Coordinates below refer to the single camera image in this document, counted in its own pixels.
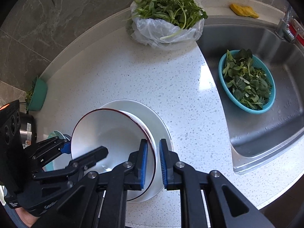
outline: blue plastic basket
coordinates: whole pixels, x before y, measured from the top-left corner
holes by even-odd
[[[230,53],[231,55],[234,57],[237,53],[239,52],[239,50],[231,50]],[[218,74],[219,74],[219,79],[221,81],[221,84],[225,90],[225,92],[227,93],[228,97],[231,99],[231,101],[233,103],[235,103],[238,107],[240,107],[241,109],[243,109],[244,111],[247,111],[249,113],[252,113],[252,114],[262,114],[266,111],[268,111],[271,106],[273,105],[273,103],[275,102],[275,98],[276,98],[276,89],[275,89],[275,81],[273,80],[273,77],[270,73],[270,71],[268,70],[268,68],[266,67],[266,65],[260,60],[258,59],[255,55],[253,55],[253,64],[252,66],[255,67],[255,68],[259,68],[259,69],[263,69],[265,71],[265,73],[267,74],[267,79],[269,80],[269,82],[271,83],[272,85],[272,88],[270,90],[270,94],[269,94],[269,101],[268,103],[266,103],[265,105],[263,105],[263,109],[262,110],[258,110],[258,111],[255,111],[255,110],[252,110],[252,109],[249,109],[247,108],[246,106],[242,105],[233,95],[232,93],[229,91],[229,89],[227,88],[226,84],[225,84],[225,81],[224,81],[224,78],[223,78],[223,74],[222,74],[222,70],[223,70],[223,66],[225,65],[225,62],[226,62],[226,56],[227,54],[225,53],[221,60],[219,61],[218,63]]]

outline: kitchen sink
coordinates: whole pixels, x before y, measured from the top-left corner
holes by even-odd
[[[210,20],[197,44],[222,101],[235,173],[244,174],[268,163],[304,134],[304,54],[301,47],[279,39],[274,25],[242,19]],[[251,49],[265,63],[275,81],[275,102],[266,113],[255,115],[240,109],[228,98],[220,83],[220,58],[227,49],[241,48]]]

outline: leafy green vegetable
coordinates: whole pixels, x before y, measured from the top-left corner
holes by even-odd
[[[35,79],[32,81],[32,87],[30,90],[28,90],[26,92],[26,96],[25,96],[25,102],[26,102],[26,107],[29,106],[29,103],[31,102],[33,93],[34,93],[34,88],[36,86],[36,82],[37,82],[38,76],[35,77]]]
[[[265,71],[252,64],[250,49],[241,49],[234,57],[227,50],[222,74],[226,86],[241,104],[252,110],[262,110],[268,102],[272,85]]]
[[[141,0],[136,1],[136,15],[143,19],[163,19],[189,29],[201,19],[207,19],[206,12],[196,5],[194,0]]]

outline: brown floor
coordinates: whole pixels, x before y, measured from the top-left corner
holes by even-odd
[[[286,193],[260,211],[276,228],[287,228],[304,202],[304,176]]]

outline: faucet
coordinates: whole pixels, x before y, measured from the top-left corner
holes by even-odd
[[[297,35],[299,33],[299,30],[297,31],[296,35],[294,36],[290,29],[288,28],[288,23],[291,19],[291,12],[292,7],[289,4],[287,11],[285,13],[284,18],[280,19],[280,22],[275,30],[275,33],[278,35],[280,39],[286,38],[289,42],[294,43],[295,39],[297,38]]]

